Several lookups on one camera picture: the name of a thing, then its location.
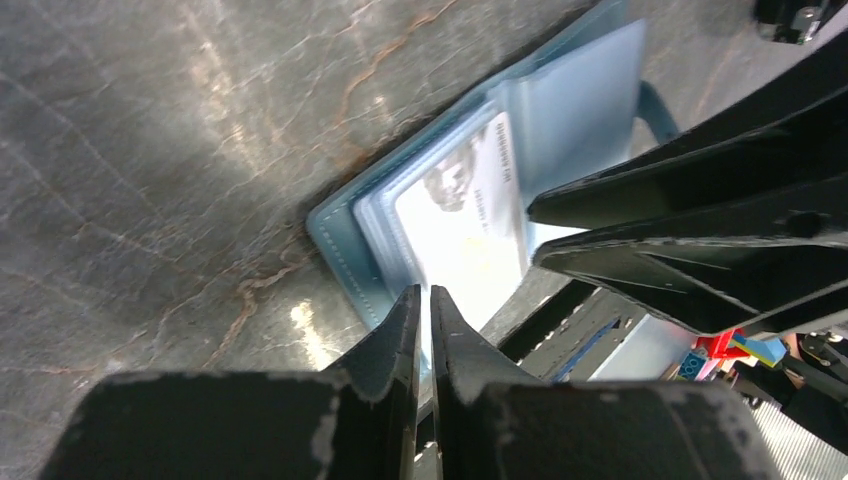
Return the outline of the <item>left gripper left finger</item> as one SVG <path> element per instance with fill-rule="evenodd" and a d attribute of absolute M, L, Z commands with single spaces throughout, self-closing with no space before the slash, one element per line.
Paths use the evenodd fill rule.
<path fill-rule="evenodd" d="M 44 479 L 409 479 L 421 289 L 321 371 L 114 374 L 75 409 Z"/>

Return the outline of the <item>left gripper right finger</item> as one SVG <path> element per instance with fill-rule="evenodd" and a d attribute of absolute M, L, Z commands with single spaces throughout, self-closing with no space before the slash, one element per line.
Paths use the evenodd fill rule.
<path fill-rule="evenodd" d="M 776 479 L 741 398 L 716 382 L 547 383 L 430 292 L 442 479 Z"/>

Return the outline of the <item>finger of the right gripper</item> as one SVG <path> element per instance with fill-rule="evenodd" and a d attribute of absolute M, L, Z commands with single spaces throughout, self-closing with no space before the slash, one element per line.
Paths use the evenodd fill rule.
<path fill-rule="evenodd" d="M 846 33 L 674 140 L 539 195 L 528 213 L 597 229 L 761 195 L 846 222 Z"/>
<path fill-rule="evenodd" d="M 700 335 L 825 330 L 847 319 L 847 182 L 589 231 L 534 261 Z"/>

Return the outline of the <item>blue card holder wallet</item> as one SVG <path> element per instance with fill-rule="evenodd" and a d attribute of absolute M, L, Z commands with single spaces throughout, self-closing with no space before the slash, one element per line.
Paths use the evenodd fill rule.
<path fill-rule="evenodd" d="M 677 126 L 641 78 L 646 24 L 603 1 L 485 80 L 308 216 L 367 328 L 413 284 L 446 287 L 475 329 L 515 292 L 544 242 L 571 234 L 526 211 L 539 194 L 626 161 L 645 120 Z"/>

